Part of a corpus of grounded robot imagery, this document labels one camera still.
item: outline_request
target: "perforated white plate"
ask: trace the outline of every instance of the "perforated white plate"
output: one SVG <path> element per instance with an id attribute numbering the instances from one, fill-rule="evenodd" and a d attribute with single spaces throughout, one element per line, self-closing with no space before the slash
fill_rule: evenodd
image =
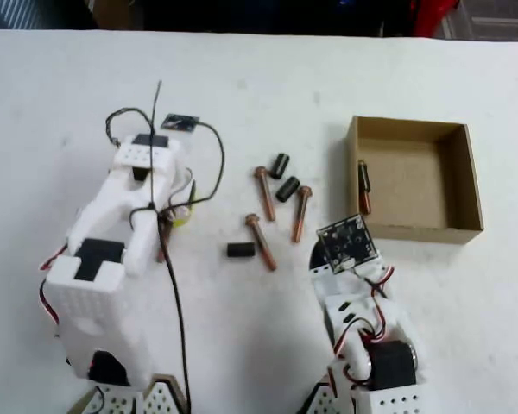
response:
<path id="1" fill-rule="evenodd" d="M 180 414 L 168 385 L 163 382 L 156 382 L 145 400 L 141 392 L 107 386 L 100 389 L 104 392 L 105 404 L 99 414 L 131 414 L 133 407 L 136 414 Z M 101 404 L 102 396 L 96 391 L 83 414 L 96 412 Z"/>

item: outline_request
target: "red object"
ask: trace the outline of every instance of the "red object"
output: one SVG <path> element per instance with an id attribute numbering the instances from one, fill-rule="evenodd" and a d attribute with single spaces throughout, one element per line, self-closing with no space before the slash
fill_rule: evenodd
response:
<path id="1" fill-rule="evenodd" d="M 414 22 L 414 35 L 417 37 L 433 37 L 441 20 L 458 4 L 458 0 L 416 0 L 412 8 L 419 7 Z"/>

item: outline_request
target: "copper bolt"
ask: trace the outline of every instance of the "copper bolt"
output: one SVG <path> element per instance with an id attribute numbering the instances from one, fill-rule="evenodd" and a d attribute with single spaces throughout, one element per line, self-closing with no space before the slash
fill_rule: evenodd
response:
<path id="1" fill-rule="evenodd" d="M 257 244 L 259 245 L 259 250 L 261 250 L 262 257 L 265 260 L 265 263 L 267 263 L 268 268 L 271 271 L 276 270 L 275 258 L 273 257 L 272 253 L 270 253 L 265 236 L 262 235 L 261 228 L 259 227 L 259 217 L 257 214 L 248 214 L 245 217 L 245 225 L 250 227 L 251 231 L 253 231 L 253 236 L 256 238 Z"/>
<path id="2" fill-rule="evenodd" d="M 310 197 L 313 196 L 313 192 L 311 191 L 311 187 L 307 187 L 306 185 L 300 187 L 297 191 L 298 196 L 300 196 L 300 204 L 297 209 L 297 214 L 295 216 L 295 224 L 294 224 L 294 235 L 292 236 L 292 240 L 295 243 L 299 243 L 301 240 L 301 234 L 303 233 L 303 220 L 305 220 L 305 210 L 307 208 L 307 201 Z"/>
<path id="3" fill-rule="evenodd" d="M 262 201 L 265 213 L 267 213 L 267 219 L 273 222 L 276 220 L 275 207 L 273 206 L 273 198 L 270 196 L 270 189 L 268 188 L 267 173 L 267 168 L 259 166 L 256 168 L 254 175 L 259 180 L 259 186 L 261 186 Z"/>
<path id="4" fill-rule="evenodd" d="M 370 214 L 370 180 L 369 171 L 366 167 L 366 163 L 363 160 L 358 162 L 359 170 L 359 211 L 365 216 Z"/>

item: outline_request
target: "brown cardboard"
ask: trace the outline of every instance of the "brown cardboard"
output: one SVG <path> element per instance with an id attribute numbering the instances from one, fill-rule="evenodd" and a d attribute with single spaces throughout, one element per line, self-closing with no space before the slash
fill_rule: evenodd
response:
<path id="1" fill-rule="evenodd" d="M 350 213 L 357 214 L 357 162 L 370 178 L 374 237 L 466 243 L 483 230 L 468 128 L 445 122 L 355 116 Z"/>

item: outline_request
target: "white plastic part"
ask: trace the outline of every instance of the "white plastic part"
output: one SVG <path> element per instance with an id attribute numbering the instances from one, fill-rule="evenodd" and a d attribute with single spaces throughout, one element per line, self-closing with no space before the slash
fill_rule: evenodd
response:
<path id="1" fill-rule="evenodd" d="M 86 237 L 98 235 L 129 217 L 133 209 L 150 202 L 151 178 L 143 183 L 133 179 L 132 167 L 149 168 L 150 149 L 145 145 L 123 143 L 113 160 L 110 173 L 98 195 L 80 213 L 67 236 L 69 253 L 75 254 Z M 154 201 L 164 206 L 172 192 L 175 177 L 184 177 L 180 144 L 169 140 L 168 147 L 153 147 Z M 132 217 L 134 231 L 123 257 L 127 275 L 142 277 L 159 247 L 157 217 L 154 211 L 138 211 Z"/>
<path id="2" fill-rule="evenodd" d="M 360 414 L 433 414 L 426 385 L 400 386 L 352 393 Z"/>
<path id="3" fill-rule="evenodd" d="M 47 300 L 58 314 L 58 331 L 75 374 L 87 374 L 97 350 L 112 354 L 126 369 L 127 380 L 143 390 L 152 378 L 152 363 L 142 324 L 132 301 L 135 280 L 124 266 L 102 262 L 90 282 L 74 279 L 79 257 L 59 256 L 47 276 Z"/>
<path id="4" fill-rule="evenodd" d="M 334 341 L 337 342 L 345 332 L 350 321 L 357 317 L 363 317 L 370 321 L 377 332 L 381 328 L 376 304 L 370 296 L 371 287 L 364 281 L 365 278 L 377 282 L 386 273 L 387 268 L 380 255 L 361 266 L 348 271 L 333 274 L 329 266 L 317 267 L 310 271 L 313 286 L 320 305 L 323 307 L 327 319 L 330 321 Z M 411 345 L 414 352 L 414 365 L 416 366 L 417 384 L 391 388 L 381 391 L 369 391 L 363 388 L 355 388 L 354 384 L 344 376 L 344 367 L 349 364 L 349 374 L 357 380 L 364 380 L 370 376 L 370 358 L 360 339 L 358 330 L 368 327 L 366 323 L 354 323 L 345 333 L 344 345 L 340 354 L 343 360 L 335 360 L 330 365 L 332 376 L 337 390 L 337 397 L 332 399 L 332 405 L 343 413 L 357 414 L 421 414 L 433 413 L 430 406 L 431 394 L 426 364 L 426 350 L 419 338 L 416 329 L 410 321 L 408 314 L 392 300 L 390 290 L 384 288 L 388 298 L 376 296 L 383 315 L 386 319 L 386 335 L 384 340 L 400 340 Z M 331 395 L 332 389 L 325 389 L 326 395 Z M 315 401 L 320 401 L 320 396 L 315 396 Z M 324 414 L 332 408 L 321 405 L 320 402 L 312 405 L 308 413 Z"/>
<path id="5" fill-rule="evenodd" d="M 346 413 L 339 409 L 338 398 L 334 396 L 330 386 L 320 386 L 306 414 L 340 414 L 344 412 Z"/>
<path id="6" fill-rule="evenodd" d="M 347 333 L 342 354 L 349 362 L 349 365 L 353 367 L 354 378 L 366 380 L 370 376 L 372 365 L 369 353 L 366 352 L 357 330 Z"/>
<path id="7" fill-rule="evenodd" d="M 121 387 L 100 387 L 104 393 L 104 408 L 100 414 L 181 414 L 167 384 L 156 382 L 143 398 L 142 392 Z M 102 396 L 95 392 L 82 414 L 95 413 L 102 406 Z"/>

